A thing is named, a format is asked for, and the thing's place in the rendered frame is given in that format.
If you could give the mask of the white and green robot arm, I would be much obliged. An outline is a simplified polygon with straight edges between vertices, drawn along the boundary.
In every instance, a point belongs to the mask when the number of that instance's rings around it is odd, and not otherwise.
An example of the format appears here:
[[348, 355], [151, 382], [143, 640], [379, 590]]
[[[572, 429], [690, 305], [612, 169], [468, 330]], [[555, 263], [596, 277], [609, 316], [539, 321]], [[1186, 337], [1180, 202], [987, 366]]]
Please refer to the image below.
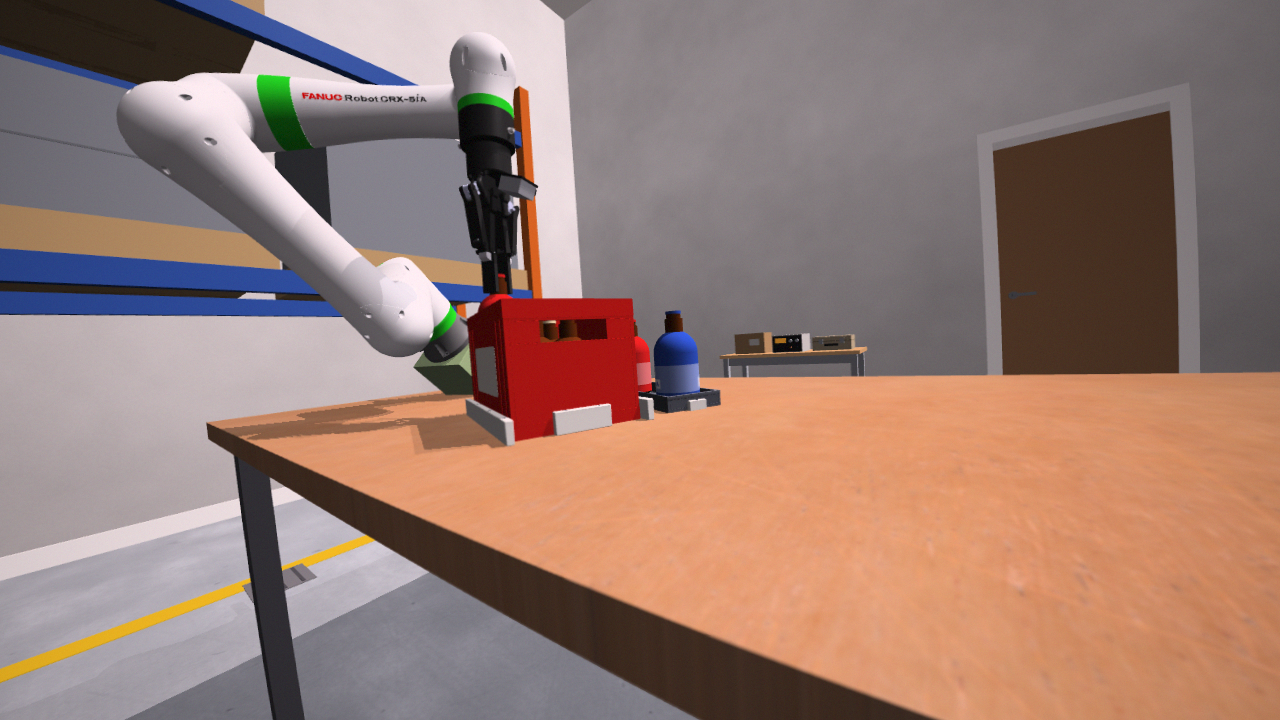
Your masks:
[[507, 47], [492, 35], [463, 35], [449, 67], [453, 85], [428, 86], [196, 73], [134, 86], [118, 104], [116, 124], [138, 158], [291, 268], [378, 352], [424, 351], [444, 363], [468, 345], [467, 318], [410, 259], [369, 263], [262, 152], [458, 138], [463, 152], [492, 141], [512, 158], [516, 69]]

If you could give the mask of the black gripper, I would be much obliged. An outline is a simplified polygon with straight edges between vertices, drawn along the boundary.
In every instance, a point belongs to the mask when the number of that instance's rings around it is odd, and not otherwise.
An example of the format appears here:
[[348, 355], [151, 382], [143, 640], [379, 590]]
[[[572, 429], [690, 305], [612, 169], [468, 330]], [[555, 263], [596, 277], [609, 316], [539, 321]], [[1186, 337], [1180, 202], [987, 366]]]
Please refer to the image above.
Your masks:
[[465, 150], [470, 184], [460, 186], [460, 193], [471, 246], [477, 249], [481, 260], [483, 293], [499, 292], [498, 274], [504, 274], [509, 295], [513, 293], [509, 264], [517, 254], [520, 208], [509, 202], [509, 193], [498, 190], [495, 176], [512, 174], [511, 151], [492, 141], [468, 143]]

